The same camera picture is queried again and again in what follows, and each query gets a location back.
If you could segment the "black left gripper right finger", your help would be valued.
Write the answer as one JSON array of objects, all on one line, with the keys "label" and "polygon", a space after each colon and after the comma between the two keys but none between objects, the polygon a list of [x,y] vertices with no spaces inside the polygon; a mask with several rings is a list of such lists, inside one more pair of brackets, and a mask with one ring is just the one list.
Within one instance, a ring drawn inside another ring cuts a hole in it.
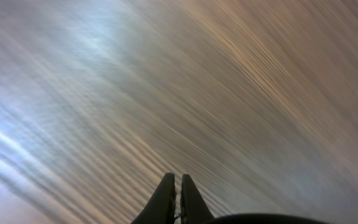
[{"label": "black left gripper right finger", "polygon": [[206,202],[189,174],[181,178],[181,224],[199,224],[214,220]]}]

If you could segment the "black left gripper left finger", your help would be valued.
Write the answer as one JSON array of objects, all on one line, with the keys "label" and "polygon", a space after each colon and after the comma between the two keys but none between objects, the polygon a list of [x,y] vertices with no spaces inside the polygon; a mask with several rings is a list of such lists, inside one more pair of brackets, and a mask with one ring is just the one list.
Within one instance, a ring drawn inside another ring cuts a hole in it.
[{"label": "black left gripper left finger", "polygon": [[175,200],[175,175],[166,173],[132,224],[174,224]]}]

